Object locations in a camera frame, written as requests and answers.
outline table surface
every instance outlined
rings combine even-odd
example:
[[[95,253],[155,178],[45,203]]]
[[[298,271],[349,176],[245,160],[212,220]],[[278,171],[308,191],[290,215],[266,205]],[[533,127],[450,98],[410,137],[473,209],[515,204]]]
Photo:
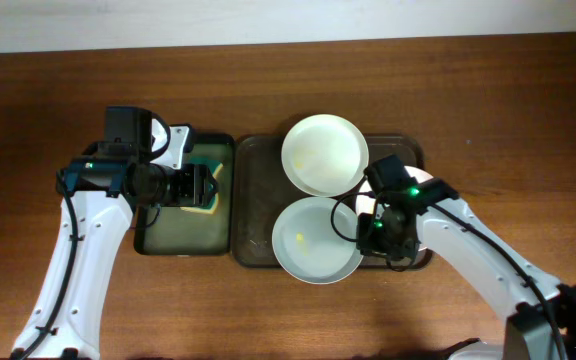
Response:
[[[0,55],[0,357],[53,251],[54,172],[101,139],[110,104],[235,138],[318,113],[405,133],[484,223],[576,283],[576,34]],[[313,286],[229,256],[142,256],[132,238],[103,310],[105,359],[349,358],[503,339],[440,258]]]

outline sponge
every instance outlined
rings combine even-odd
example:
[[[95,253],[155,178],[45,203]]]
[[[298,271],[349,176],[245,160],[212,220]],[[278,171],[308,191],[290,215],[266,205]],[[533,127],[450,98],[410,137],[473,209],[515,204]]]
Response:
[[[201,157],[191,158],[190,161],[188,162],[190,164],[195,165],[206,165],[208,167],[208,170],[210,170],[212,177],[214,177],[215,180],[217,180],[217,175],[219,175],[221,169],[223,169],[224,167],[224,165],[217,160]],[[205,207],[182,207],[181,210],[194,212],[198,214],[212,215],[217,210],[218,204],[219,204],[219,194],[215,194],[212,200],[210,200],[210,203]]]

